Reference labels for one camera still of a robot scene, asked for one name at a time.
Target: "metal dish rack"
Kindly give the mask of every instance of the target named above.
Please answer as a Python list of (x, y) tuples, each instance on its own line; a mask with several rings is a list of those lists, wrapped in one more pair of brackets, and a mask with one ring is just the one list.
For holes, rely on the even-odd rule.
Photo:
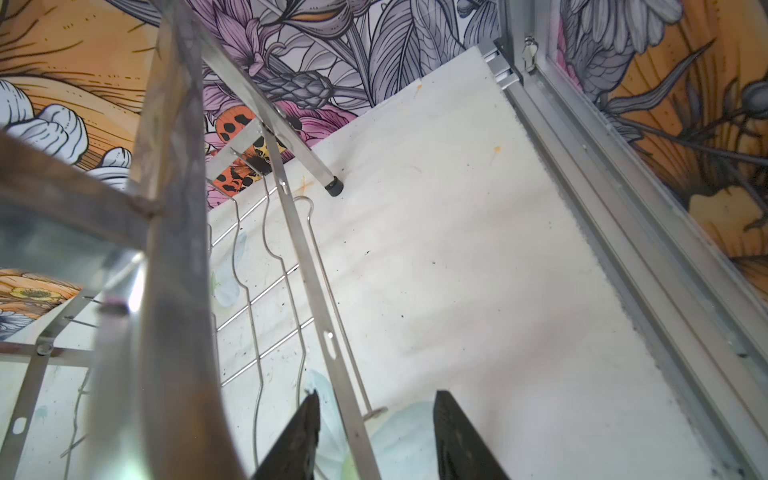
[[(90, 443), (87, 469), (92, 478), (246, 478), (227, 431), (219, 389), (248, 369), (257, 368), (260, 386), (254, 398), (253, 456), (258, 468), (255, 433), (264, 389), (262, 360), (298, 336), (298, 408), (306, 358), (303, 330), (311, 323), (316, 328), (359, 475), (380, 478), (364, 419), (385, 409), (372, 409), (347, 341), (312, 228), (311, 199), (292, 196), (286, 171), (277, 161), (272, 165), (274, 186), (268, 188), (268, 177), (263, 177), (264, 196), (256, 205), (241, 216), (239, 204), (232, 199), (236, 219), (228, 230), (213, 239), (206, 221), (204, 182), (212, 184), (213, 178), (261, 136), (271, 158), (280, 158), (279, 137), (331, 195), (338, 195), (343, 184), (301, 141), (282, 112), (257, 90), (215, 38), (197, 23), (183, 2), (162, 0), (155, 4), (164, 21), (137, 135), (130, 194), (112, 190), (43, 153), (0, 136), (0, 148), (8, 153), (0, 161), (5, 179), (0, 190), (6, 200), (0, 213), (5, 231), (0, 236), (2, 261), (84, 285), (34, 346), (2, 346), (0, 359), (28, 359), (29, 366), (0, 450), (0, 478), (15, 476), (29, 430), (27, 420), (35, 410), (49, 364), (88, 369), (78, 388), (71, 440), (61, 454), (66, 457), (65, 478), (72, 452), (84, 440)], [(207, 168), (200, 149), (202, 125), (197, 120), (202, 115), (202, 61), (258, 120), (243, 129)], [(266, 215), (270, 195), (275, 193), (298, 260), (291, 267), (266, 241)], [(295, 205), (300, 201), (310, 206), (306, 232), (311, 248)], [(207, 261), (214, 246), (225, 241), (232, 231), (234, 235), (230, 236), (236, 244), (240, 222), (261, 204), (265, 204), (263, 246), (280, 264), (282, 275), (252, 296), (237, 277), (233, 248), (233, 274), (247, 302), (229, 319), (217, 322), (210, 311)], [(59, 260), (36, 260), (40, 251), (55, 252)], [(296, 311), (289, 279), (296, 270), (301, 274), (312, 314), (303, 322)], [(295, 328), (262, 351), (252, 308), (282, 282), (290, 298)], [(90, 302), (100, 304), (100, 326), (75, 318)], [(244, 313), (250, 323), (255, 358), (221, 381), (217, 336)], [(70, 322), (98, 328), (92, 354), (53, 346)], [(345, 355), (364, 412), (360, 411)], [(78, 428), (79, 406), (86, 394), (92, 396), (91, 427), (83, 434)], [(325, 478), (322, 472), (316, 470), (316, 474)]]

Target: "yellow flower center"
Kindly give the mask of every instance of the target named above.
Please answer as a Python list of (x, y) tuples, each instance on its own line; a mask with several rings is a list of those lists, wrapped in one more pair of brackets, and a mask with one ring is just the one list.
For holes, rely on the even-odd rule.
[(15, 287), (11, 290), (10, 294), (18, 298), (27, 298), (41, 302), (50, 302), (61, 298), (61, 294), (57, 292), (42, 288), (24, 288), (22, 286)]

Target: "black rubber foot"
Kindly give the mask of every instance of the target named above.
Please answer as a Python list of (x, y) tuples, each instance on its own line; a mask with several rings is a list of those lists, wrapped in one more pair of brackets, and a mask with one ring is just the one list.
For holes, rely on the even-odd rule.
[(344, 183), (338, 177), (334, 177), (333, 181), (326, 185), (326, 190), (331, 194), (331, 197), (338, 197), (341, 190), (344, 190)]

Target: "oval hole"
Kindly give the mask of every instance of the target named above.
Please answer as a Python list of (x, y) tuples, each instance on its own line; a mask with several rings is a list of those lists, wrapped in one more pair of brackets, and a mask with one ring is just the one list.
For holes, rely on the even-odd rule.
[(13, 434), (18, 435), (20, 433), (24, 433), (24, 430), (27, 428), (27, 417), (18, 417), (15, 422), (13, 422)]
[(326, 339), (326, 346), (328, 347), (328, 354), (332, 359), (336, 359), (336, 348), (333, 346), (333, 332), (326, 332), (323, 337)]

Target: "floral backdrop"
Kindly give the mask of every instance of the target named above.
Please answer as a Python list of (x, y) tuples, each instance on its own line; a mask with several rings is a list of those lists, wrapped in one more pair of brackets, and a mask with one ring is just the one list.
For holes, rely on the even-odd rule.
[(760, 0), (560, 0), (550, 52), (768, 301)]
[[(310, 147), (499, 36), (493, 0), (187, 3)], [(145, 0), (0, 0), (0, 127), (124, 189), (159, 23)], [(206, 159), (254, 118), (206, 67), (204, 110)], [(209, 208), (270, 170), (262, 138), (245, 155), (259, 172), (232, 164), (214, 182), (225, 194), (209, 188)], [(281, 156), (293, 154), (281, 148)], [(18, 315), (29, 323), (70, 293), (48, 291), (61, 296), (26, 306), (0, 296), (0, 328), (10, 335), (23, 326)]]

